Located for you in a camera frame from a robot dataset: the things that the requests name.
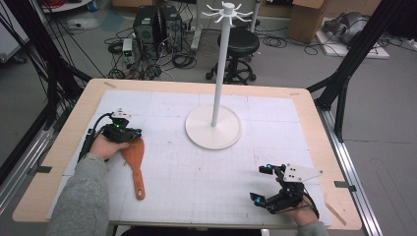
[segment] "hand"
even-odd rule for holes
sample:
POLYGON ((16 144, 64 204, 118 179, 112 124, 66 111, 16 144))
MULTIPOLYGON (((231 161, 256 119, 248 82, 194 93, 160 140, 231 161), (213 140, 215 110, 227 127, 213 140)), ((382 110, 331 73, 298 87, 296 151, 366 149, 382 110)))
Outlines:
POLYGON ((303 201, 297 207, 289 207, 281 212, 293 218, 295 223, 301 227, 319 221, 310 205, 310 200, 304 196, 303 201))
POLYGON ((97 138, 95 138, 94 143, 92 143, 89 152, 106 160, 113 156, 119 149, 127 148, 128 146, 128 143, 116 144, 110 142, 102 134, 99 134, 97 138))

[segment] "black stool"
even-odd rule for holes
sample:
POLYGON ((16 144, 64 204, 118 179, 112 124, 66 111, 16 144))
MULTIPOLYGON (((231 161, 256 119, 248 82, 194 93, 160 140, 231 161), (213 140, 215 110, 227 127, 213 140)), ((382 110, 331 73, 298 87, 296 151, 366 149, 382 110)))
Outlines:
MULTIPOLYGON (((220 45, 221 35, 217 39, 217 44, 220 45)), ((245 86, 248 84, 248 80, 254 81, 257 76, 253 73, 252 68, 240 58, 247 57, 255 53, 260 47, 260 41, 258 37, 247 29, 233 28, 230 29, 229 45, 227 47, 227 61, 229 65, 226 68, 226 75, 223 81, 225 83, 242 83, 245 86), (242 63, 246 66, 245 69, 238 70, 237 66, 242 63), (248 76, 243 78, 241 73, 246 73, 248 76)), ((218 63, 206 73, 206 79, 210 80, 214 73, 217 73, 218 63)))

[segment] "person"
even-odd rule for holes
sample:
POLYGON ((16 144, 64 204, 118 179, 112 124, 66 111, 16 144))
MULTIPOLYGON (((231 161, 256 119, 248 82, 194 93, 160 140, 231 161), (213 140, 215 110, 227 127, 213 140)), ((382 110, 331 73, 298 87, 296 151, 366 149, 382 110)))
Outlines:
MULTIPOLYGON (((89 153, 68 179, 47 227, 47 236, 105 236, 109 220, 109 200, 104 175, 107 172, 104 160, 128 143, 116 144, 98 135, 89 153)), ((323 223, 318 220, 306 200, 296 208, 286 210, 299 226, 298 235, 328 235, 323 223)))

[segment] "gray sleeve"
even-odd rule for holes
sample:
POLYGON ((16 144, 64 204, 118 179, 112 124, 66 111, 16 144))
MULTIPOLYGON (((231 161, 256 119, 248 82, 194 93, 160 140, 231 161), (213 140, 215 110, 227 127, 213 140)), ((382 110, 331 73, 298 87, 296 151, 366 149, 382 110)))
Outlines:
POLYGON ((108 225, 107 167, 89 153, 62 191, 48 225, 48 236, 104 236, 108 225))
POLYGON ((322 222, 317 221, 298 228, 298 236, 328 236, 328 231, 322 222))

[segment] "power supply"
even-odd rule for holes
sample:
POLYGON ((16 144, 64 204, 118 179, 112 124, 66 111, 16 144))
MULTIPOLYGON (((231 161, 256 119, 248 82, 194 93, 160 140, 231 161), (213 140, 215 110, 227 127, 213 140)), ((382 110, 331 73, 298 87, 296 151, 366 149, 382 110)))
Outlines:
POLYGON ((155 6, 140 6, 133 23, 141 58, 158 59, 157 47, 161 43, 159 19, 155 6))
POLYGON ((160 7, 162 41, 166 49, 174 52, 182 51, 182 19, 175 6, 160 7))
POLYGON ((135 54, 133 50, 132 38, 123 39, 123 57, 125 59, 125 63, 128 66, 131 66, 135 63, 135 54))

